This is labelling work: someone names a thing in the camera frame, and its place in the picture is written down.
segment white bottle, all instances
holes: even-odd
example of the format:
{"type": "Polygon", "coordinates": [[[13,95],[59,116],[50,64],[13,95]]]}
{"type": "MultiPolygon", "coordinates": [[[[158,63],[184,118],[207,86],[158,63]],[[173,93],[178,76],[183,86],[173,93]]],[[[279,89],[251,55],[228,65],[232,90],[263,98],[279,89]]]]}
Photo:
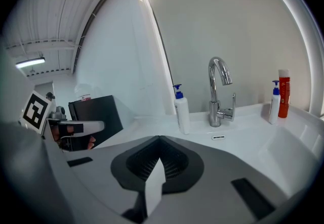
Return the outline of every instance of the white bottle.
{"type": "Polygon", "coordinates": [[[279,106],[280,106],[280,93],[278,85],[278,80],[273,81],[275,83],[275,88],[273,89],[273,95],[271,98],[271,107],[270,107],[270,113],[269,113],[269,122],[271,124],[275,124],[278,119],[278,113],[279,113],[279,106]]]}
{"type": "Polygon", "coordinates": [[[174,100],[174,106],[176,107],[179,129],[183,134],[189,134],[190,132],[190,118],[188,100],[183,97],[183,94],[179,91],[180,84],[175,85],[176,99],[174,100]]]}

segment faucet handle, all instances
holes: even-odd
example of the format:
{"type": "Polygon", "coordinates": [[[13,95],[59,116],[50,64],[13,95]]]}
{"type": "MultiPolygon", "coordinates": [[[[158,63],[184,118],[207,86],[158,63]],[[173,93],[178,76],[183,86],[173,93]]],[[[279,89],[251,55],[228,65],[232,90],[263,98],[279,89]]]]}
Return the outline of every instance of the faucet handle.
{"type": "Polygon", "coordinates": [[[234,116],[235,116],[235,105],[236,105],[236,94],[233,94],[233,105],[232,108],[229,109],[220,109],[217,112],[217,117],[228,120],[228,121],[233,121],[234,116]]]}

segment black strip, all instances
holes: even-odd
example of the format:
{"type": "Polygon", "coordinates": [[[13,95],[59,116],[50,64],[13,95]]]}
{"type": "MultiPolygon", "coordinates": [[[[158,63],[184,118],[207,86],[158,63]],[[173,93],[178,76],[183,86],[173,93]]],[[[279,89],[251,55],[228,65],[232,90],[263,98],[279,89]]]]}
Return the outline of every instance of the black strip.
{"type": "Polygon", "coordinates": [[[246,178],[236,179],[231,183],[258,220],[275,210],[267,199],[246,178]]]}
{"type": "Polygon", "coordinates": [[[58,124],[58,126],[59,126],[60,138],[64,136],[72,136],[74,134],[74,132],[68,133],[67,124],[58,124]]]}
{"type": "Polygon", "coordinates": [[[74,130],[74,133],[82,133],[82,132],[84,132],[83,124],[82,123],[73,124],[73,130],[74,130]]]}
{"type": "Polygon", "coordinates": [[[83,158],[79,158],[79,159],[70,160],[70,161],[67,162],[67,164],[70,167],[74,167],[74,166],[82,165],[82,164],[85,164],[85,163],[88,163],[88,162],[91,162],[91,161],[93,161],[92,158],[83,157],[83,158]]]}

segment drain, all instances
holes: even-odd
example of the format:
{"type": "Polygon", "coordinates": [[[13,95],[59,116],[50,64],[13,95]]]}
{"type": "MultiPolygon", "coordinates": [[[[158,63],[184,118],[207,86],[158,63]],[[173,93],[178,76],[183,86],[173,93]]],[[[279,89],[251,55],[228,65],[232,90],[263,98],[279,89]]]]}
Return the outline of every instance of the drain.
{"type": "Polygon", "coordinates": [[[218,141],[218,140],[223,140],[223,139],[225,139],[225,135],[212,136],[213,141],[218,141]]]}

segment blue pump cap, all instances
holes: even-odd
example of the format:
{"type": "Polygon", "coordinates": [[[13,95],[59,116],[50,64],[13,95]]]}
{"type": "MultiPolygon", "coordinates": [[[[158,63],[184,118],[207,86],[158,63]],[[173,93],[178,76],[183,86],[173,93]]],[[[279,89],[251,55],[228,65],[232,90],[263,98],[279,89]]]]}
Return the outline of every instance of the blue pump cap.
{"type": "Polygon", "coordinates": [[[181,84],[175,84],[173,87],[176,88],[176,99],[181,99],[183,98],[183,93],[181,91],[178,91],[180,88],[181,84]]]}
{"type": "Polygon", "coordinates": [[[275,95],[275,96],[278,96],[280,93],[279,93],[279,88],[278,88],[278,83],[279,83],[279,80],[274,80],[274,81],[272,81],[272,82],[274,82],[275,83],[275,88],[273,89],[273,94],[275,95]]]}

